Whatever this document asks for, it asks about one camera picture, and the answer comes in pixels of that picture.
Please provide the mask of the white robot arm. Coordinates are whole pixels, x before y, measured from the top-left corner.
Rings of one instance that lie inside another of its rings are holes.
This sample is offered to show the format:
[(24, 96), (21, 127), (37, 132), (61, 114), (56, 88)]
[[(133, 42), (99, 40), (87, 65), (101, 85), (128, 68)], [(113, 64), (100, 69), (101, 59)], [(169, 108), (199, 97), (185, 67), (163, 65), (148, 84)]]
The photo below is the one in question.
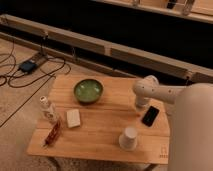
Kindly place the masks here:
[(168, 171), (213, 171), (213, 84), (166, 86), (147, 76), (137, 80), (132, 90), (138, 108), (150, 98), (174, 105)]

